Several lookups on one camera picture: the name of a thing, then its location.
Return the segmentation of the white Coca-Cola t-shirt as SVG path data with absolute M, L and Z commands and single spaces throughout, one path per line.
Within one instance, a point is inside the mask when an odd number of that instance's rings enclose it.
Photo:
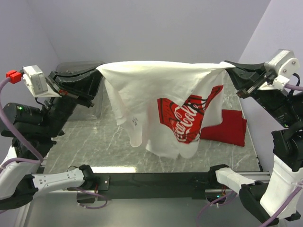
M 131 146 L 176 159 L 191 158 L 201 130 L 222 122 L 223 79 L 231 68 L 224 61 L 123 61 L 98 71 Z

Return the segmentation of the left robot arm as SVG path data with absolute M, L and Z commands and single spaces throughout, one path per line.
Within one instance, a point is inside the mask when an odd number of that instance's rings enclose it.
M 78 105 L 93 106 L 103 75 L 97 67 L 81 71 L 52 71 L 46 76 L 36 66 L 10 70 L 0 86 L 23 81 L 35 99 L 44 97 L 40 108 L 8 103 L 0 108 L 0 134 L 12 139 L 0 165 L 0 210 L 21 208 L 33 199 L 60 189 L 98 195 L 100 178 L 89 165 L 69 172 L 42 175 L 38 169 L 55 138 Z

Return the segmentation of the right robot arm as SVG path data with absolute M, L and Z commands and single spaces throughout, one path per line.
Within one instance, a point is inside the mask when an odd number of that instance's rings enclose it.
M 209 170 L 208 184 L 227 186 L 240 197 L 244 208 L 264 227 L 279 220 L 298 220 L 296 206 L 303 192 L 303 88 L 291 85 L 299 64 L 290 58 L 282 63 L 234 63 L 228 74 L 238 97 L 253 98 L 281 126 L 273 131 L 274 165 L 268 183 L 248 179 L 227 165 Z

